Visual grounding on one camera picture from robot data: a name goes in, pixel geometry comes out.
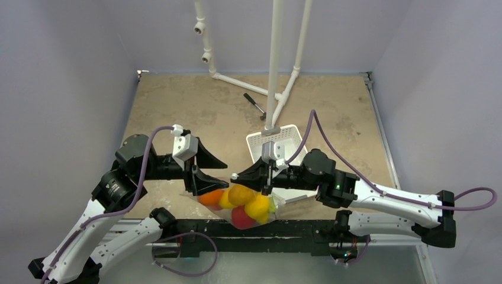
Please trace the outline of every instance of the clear plastic bag of fruit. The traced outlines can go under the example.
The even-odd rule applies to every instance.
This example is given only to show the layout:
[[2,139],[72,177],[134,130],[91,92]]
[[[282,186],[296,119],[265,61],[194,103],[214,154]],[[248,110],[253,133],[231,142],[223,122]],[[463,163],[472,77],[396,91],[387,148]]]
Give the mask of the clear plastic bag of fruit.
[[274,193],[265,196],[234,183],[230,183],[229,188],[198,196],[197,201],[241,230],[276,220],[285,205],[284,200]]

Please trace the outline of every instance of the gray wall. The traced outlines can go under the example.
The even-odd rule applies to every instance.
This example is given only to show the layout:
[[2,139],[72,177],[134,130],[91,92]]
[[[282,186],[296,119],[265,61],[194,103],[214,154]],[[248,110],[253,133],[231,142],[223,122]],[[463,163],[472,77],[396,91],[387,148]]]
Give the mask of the gray wall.
[[[502,185],[501,1],[414,1],[375,68],[376,101],[403,189]],[[478,205],[489,194],[466,196]],[[502,202],[456,212],[453,250],[431,248],[441,284],[500,283]]]
[[[193,32],[192,0],[103,0],[138,69],[207,72],[202,38]],[[280,70],[294,64],[304,0],[285,1]],[[303,72],[370,71],[377,65],[411,0],[315,0]],[[203,1],[215,63],[222,72],[266,72],[271,0]]]
[[0,274],[54,249],[120,143],[137,76],[99,1],[0,2]]

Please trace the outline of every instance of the white basket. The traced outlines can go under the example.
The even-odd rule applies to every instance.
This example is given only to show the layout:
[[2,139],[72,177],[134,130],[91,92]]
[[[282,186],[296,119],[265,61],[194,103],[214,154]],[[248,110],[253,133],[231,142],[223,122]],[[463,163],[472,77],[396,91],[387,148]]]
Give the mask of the white basket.
[[[294,124],[281,126],[281,132],[278,134],[273,134],[269,136],[262,135],[262,133],[253,133],[246,136],[247,147],[249,148],[249,153],[251,154],[251,159],[255,163],[262,155],[262,144],[274,141],[284,146],[284,155],[286,159],[289,159],[301,143],[301,134],[298,127]],[[307,148],[303,146],[303,149],[298,154],[298,156],[291,162],[293,166],[299,166],[303,158],[308,153]],[[299,189],[284,189],[284,188],[274,188],[273,192],[284,198],[286,203],[297,201],[300,199],[308,198],[316,195],[316,191],[302,191]]]

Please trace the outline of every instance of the gray floor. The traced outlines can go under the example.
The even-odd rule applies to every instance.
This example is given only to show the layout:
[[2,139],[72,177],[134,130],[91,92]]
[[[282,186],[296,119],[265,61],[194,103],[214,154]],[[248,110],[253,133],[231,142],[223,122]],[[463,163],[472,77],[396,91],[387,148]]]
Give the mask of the gray floor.
[[[234,76],[266,88],[267,76]],[[282,92],[289,77],[281,76]],[[207,149],[229,166],[206,170],[228,178],[252,164],[246,136],[263,130],[259,111],[242,96],[248,92],[262,106],[266,97],[214,80],[207,75],[146,75],[141,78],[124,137],[150,134],[161,125],[180,124],[199,136]],[[392,186],[385,151],[364,81],[359,76],[300,76],[291,91],[277,125],[295,124],[304,133],[308,115],[315,109],[323,128],[340,153],[375,183]],[[154,140],[158,153],[172,152],[173,138],[160,133]],[[313,127],[307,148],[330,153]],[[350,171],[344,164],[337,168]],[[181,181],[146,182],[149,191],[127,218],[144,218],[163,206],[177,218],[218,218],[204,206],[186,197]],[[329,219],[335,210],[314,199],[286,205],[283,219]]]

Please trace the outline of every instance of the pvc pipe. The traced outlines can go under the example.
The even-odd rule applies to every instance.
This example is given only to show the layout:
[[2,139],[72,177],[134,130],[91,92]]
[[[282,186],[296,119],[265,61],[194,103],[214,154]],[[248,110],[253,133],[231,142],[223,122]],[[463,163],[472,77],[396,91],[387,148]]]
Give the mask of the pvc pipe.
[[[267,113],[273,113],[275,92],[277,91],[277,77],[279,70],[279,52],[281,51],[282,16],[284,14],[284,0],[273,0],[272,36],[270,45],[270,67],[268,74]],[[272,116],[267,115],[265,129],[272,129]]]
[[298,71],[293,70],[293,72],[291,72],[291,77],[289,77],[288,84],[286,85],[286,88],[284,89],[284,92],[282,92],[282,95],[278,99],[277,107],[273,111],[272,127],[275,126],[275,123],[277,122],[277,119],[279,118],[279,114],[281,114],[282,107],[284,107],[284,105],[288,101],[289,93],[291,92],[291,88],[293,88],[293,84],[295,83],[295,80],[297,77],[298,77]]
[[[250,91],[259,93],[261,95],[265,95],[265,96],[268,95],[268,91],[266,89],[264,89],[264,88],[260,88],[260,87],[257,87],[255,85],[251,85],[251,84],[248,84],[246,82],[242,82],[240,80],[237,80],[237,79],[234,79],[234,78],[222,75],[220,73],[215,73],[211,77],[213,79],[222,80],[224,82],[231,83],[232,85],[236,85],[236,86],[239,86],[241,88],[248,89]],[[274,98],[278,99],[279,96],[281,96],[281,94],[280,93],[276,93],[275,96],[274,96]]]
[[211,43],[209,42],[209,35],[208,35],[208,28],[207,28],[207,23],[205,20],[205,14],[204,14],[204,7],[202,6],[202,1],[201,0],[194,0],[195,4],[195,11],[197,12],[197,24],[195,25],[195,28],[199,28],[202,34],[202,41],[204,42],[204,56],[202,58],[206,58],[206,54],[209,55],[209,73],[211,76],[216,74],[216,67],[214,66],[214,54],[213,50],[211,48]]
[[305,44],[305,35],[308,28],[308,20],[310,18],[310,10],[312,9],[312,0],[305,0],[303,9],[303,18],[301,20],[300,38],[298,39],[297,58],[295,60],[294,70],[300,71],[301,56],[303,54],[303,46]]

